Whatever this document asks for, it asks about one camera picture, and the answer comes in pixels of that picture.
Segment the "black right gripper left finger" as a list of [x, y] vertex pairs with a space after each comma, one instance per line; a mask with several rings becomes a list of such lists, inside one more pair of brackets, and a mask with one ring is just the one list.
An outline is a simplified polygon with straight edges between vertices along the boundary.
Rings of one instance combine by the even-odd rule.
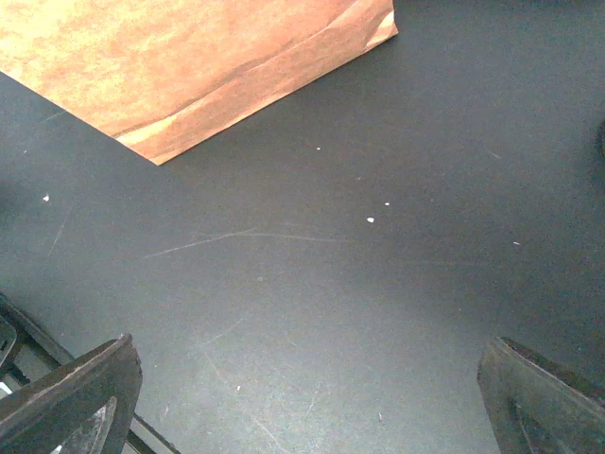
[[120, 453], [142, 386], [122, 334], [1, 399], [3, 453]]

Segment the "large brown paper bag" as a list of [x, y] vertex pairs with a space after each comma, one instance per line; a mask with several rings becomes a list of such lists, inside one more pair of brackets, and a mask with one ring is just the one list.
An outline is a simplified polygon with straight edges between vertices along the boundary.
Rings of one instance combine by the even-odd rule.
[[390, 1], [5, 1], [1, 70], [161, 165], [396, 33]]

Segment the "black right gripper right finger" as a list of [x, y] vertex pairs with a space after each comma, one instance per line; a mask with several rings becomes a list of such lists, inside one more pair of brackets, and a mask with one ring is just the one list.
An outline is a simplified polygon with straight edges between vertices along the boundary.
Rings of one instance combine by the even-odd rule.
[[604, 389], [510, 338], [484, 350], [477, 383], [502, 453], [602, 453]]

